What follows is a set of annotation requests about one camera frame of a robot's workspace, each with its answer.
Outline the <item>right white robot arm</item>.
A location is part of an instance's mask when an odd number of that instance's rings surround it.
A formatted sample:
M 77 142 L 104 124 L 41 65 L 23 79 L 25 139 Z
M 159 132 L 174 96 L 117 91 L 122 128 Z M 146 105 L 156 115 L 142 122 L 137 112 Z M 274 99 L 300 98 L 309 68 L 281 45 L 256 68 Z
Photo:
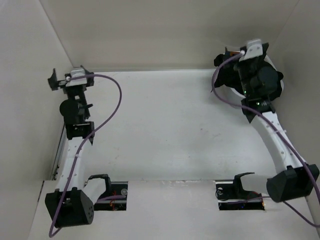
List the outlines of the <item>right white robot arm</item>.
M 308 164 L 298 153 L 279 122 L 273 101 L 283 91 L 282 72 L 267 61 L 268 44 L 253 50 L 225 50 L 213 60 L 212 92 L 225 86 L 240 94 L 237 101 L 218 97 L 241 109 L 248 123 L 258 132 L 273 161 L 276 175 L 266 181 L 269 197 L 277 203 L 320 194 L 317 179 L 320 169 Z

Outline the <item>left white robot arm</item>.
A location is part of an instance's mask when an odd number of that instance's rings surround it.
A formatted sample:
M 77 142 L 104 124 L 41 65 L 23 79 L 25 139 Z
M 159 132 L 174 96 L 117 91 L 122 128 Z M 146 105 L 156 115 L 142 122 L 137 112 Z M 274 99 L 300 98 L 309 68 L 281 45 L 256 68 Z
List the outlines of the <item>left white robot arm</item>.
M 56 73 L 48 79 L 50 88 L 62 89 L 67 99 L 60 106 L 67 135 L 67 154 L 54 192 L 45 196 L 45 206 L 56 229 L 90 225 L 98 199 L 108 199 L 112 186 L 107 174 L 85 179 L 86 160 L 83 158 L 93 145 L 95 124 L 89 121 L 91 104 L 85 91 L 94 85 L 93 72 L 83 66 L 73 69 L 58 80 Z

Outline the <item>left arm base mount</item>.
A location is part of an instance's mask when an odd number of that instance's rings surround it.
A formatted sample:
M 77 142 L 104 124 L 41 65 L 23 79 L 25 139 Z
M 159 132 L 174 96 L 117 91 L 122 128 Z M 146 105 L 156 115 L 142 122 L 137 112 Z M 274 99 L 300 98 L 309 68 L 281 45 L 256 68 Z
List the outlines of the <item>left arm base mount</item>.
M 94 203 L 94 211 L 126 211 L 128 199 L 127 181 L 112 181 L 106 187 L 103 179 L 91 179 L 83 188 L 84 193 Z

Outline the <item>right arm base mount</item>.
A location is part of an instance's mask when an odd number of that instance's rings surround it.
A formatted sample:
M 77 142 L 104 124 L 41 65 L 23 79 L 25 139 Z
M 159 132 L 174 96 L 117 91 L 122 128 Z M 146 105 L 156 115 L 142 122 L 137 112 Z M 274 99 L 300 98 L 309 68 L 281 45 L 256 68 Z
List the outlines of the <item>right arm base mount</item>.
M 215 182 L 215 197 L 220 211 L 265 210 L 263 195 L 243 188 L 241 178 L 252 174 L 254 172 L 240 173 L 235 175 L 233 179 Z

